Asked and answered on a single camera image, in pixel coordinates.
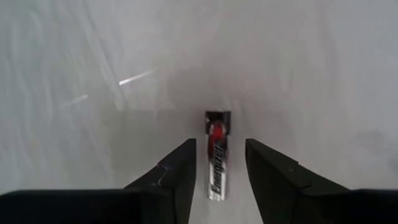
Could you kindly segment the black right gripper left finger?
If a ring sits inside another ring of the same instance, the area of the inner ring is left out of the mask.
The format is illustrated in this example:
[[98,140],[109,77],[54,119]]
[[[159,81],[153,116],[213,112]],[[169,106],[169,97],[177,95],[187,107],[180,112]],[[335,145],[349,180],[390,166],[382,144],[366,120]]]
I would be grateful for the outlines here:
[[2,194],[1,223],[188,223],[196,171],[196,140],[187,139],[121,189]]

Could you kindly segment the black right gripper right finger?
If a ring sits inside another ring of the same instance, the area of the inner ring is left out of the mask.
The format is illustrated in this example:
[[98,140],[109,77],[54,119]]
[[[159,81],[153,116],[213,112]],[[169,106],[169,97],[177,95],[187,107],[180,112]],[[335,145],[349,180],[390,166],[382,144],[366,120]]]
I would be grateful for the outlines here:
[[264,223],[397,223],[396,190],[347,189],[255,139],[245,158]]

